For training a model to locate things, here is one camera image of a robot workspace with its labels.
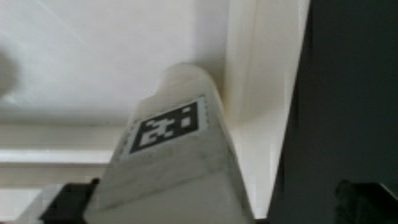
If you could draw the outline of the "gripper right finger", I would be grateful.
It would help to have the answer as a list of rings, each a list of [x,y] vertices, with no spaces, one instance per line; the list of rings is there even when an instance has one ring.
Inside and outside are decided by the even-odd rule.
[[[340,182],[335,224],[398,224],[398,183]]]

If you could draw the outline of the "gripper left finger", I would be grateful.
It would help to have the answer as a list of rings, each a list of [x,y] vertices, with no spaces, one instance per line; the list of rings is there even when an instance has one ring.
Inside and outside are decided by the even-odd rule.
[[[100,179],[89,183],[68,183],[40,216],[43,224],[88,224],[84,212],[93,198]]]

